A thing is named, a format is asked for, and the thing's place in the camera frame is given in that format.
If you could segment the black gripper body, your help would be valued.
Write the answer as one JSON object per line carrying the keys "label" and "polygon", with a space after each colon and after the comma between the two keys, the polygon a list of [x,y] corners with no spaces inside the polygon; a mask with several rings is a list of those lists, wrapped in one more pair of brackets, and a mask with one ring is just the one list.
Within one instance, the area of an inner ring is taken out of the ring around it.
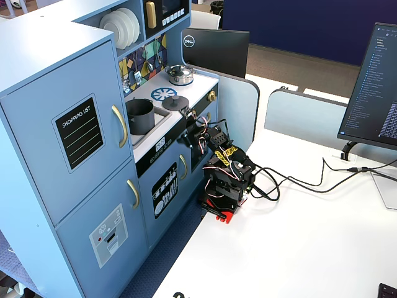
{"label": "black gripper body", "polygon": [[209,130],[211,119],[210,115],[200,116],[198,119],[194,120],[193,124],[188,129],[189,142],[199,151],[205,151],[205,134]]}

